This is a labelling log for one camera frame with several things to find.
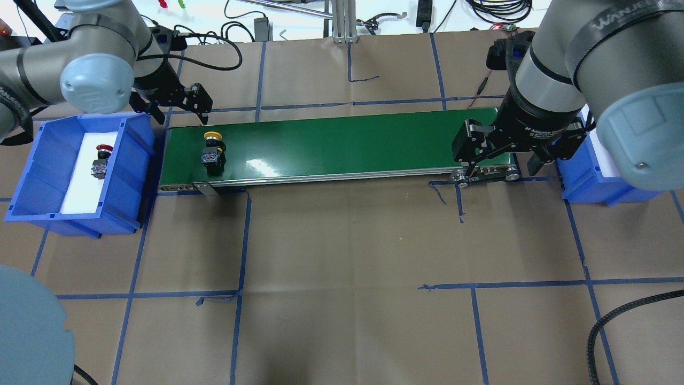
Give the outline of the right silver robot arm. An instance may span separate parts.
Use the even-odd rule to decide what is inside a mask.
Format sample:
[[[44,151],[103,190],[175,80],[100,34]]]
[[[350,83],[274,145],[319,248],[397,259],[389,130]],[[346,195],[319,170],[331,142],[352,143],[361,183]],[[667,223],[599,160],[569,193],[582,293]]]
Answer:
[[[552,1],[537,31],[495,41],[486,65],[510,86],[491,124],[458,130],[461,178],[520,152],[535,175],[594,131],[628,184],[681,189],[682,20],[682,1]]]

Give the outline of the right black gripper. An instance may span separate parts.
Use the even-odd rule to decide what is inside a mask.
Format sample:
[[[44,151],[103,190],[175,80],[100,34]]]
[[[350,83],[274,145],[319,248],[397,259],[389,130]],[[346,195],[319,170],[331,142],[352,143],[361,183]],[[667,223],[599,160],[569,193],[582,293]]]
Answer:
[[[533,105],[516,88],[508,89],[492,125],[467,119],[452,141],[456,180],[467,180],[494,149],[530,152],[527,172],[533,177],[557,159],[569,160],[583,144],[587,132],[578,111],[553,112]]]

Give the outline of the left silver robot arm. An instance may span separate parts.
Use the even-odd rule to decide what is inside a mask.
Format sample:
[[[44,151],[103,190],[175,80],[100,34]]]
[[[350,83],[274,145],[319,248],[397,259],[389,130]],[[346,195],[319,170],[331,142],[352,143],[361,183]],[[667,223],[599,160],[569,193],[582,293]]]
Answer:
[[[200,83],[184,86],[169,63],[173,32],[155,33],[131,1],[68,1],[73,20],[62,41],[2,52],[2,146],[33,141],[34,114],[68,103],[86,114],[130,106],[160,124],[160,107],[195,113],[207,124],[213,101]]]

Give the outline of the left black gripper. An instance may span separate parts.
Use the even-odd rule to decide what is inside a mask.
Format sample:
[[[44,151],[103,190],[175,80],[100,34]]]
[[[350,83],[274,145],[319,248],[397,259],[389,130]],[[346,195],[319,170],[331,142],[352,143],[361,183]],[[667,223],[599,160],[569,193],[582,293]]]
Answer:
[[[182,108],[198,117],[202,125],[208,125],[208,115],[213,109],[213,99],[199,83],[185,87],[168,59],[162,59],[159,68],[147,75],[134,78],[134,89],[129,95],[129,106],[136,113],[144,113],[164,125],[166,117],[160,106]]]

